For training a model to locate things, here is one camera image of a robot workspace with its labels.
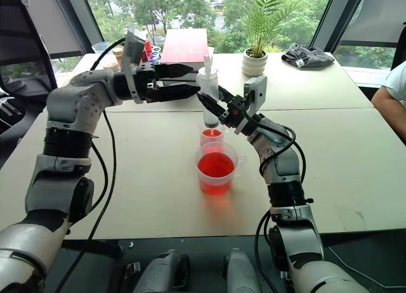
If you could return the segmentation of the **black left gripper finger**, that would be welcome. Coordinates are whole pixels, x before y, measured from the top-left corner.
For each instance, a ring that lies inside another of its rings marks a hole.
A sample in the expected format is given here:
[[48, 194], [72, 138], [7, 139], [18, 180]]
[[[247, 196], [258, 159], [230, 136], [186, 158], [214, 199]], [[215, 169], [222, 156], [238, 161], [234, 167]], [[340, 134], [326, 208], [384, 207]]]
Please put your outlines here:
[[197, 72], [193, 67], [181, 63], [159, 64], [155, 66], [156, 81], [195, 81]]
[[159, 101], [176, 101], [195, 95], [200, 91], [200, 87], [187, 83], [179, 83], [163, 86], [159, 91]]

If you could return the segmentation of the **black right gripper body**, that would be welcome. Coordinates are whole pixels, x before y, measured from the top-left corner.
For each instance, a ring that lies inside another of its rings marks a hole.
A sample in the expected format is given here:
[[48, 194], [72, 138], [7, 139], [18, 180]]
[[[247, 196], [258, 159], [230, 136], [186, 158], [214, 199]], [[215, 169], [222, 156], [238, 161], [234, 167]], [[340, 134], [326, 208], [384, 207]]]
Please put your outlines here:
[[219, 121], [227, 127], [235, 128], [239, 131], [250, 131], [251, 124], [244, 114], [247, 113], [246, 99], [241, 96], [231, 98], [220, 98], [226, 104], [226, 109], [219, 116]]

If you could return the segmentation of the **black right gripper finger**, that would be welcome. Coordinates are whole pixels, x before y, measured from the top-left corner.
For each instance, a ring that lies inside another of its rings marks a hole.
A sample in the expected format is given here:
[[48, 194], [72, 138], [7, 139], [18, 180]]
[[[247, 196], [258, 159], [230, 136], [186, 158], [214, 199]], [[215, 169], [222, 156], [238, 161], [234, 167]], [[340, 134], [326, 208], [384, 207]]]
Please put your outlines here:
[[205, 93], [197, 93], [197, 97], [204, 108], [211, 112], [221, 124], [226, 123], [227, 111], [214, 98]]
[[222, 86], [218, 86], [218, 99], [227, 105], [234, 103], [235, 96]]

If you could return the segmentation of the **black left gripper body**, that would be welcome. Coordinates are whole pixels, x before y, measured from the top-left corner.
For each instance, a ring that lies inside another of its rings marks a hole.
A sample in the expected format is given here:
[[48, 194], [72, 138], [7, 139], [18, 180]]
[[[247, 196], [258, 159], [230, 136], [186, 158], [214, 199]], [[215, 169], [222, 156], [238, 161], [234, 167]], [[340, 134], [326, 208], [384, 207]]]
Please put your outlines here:
[[163, 102], [163, 92], [157, 85], [162, 71], [160, 65], [146, 63], [136, 67], [134, 82], [136, 91], [142, 102]]

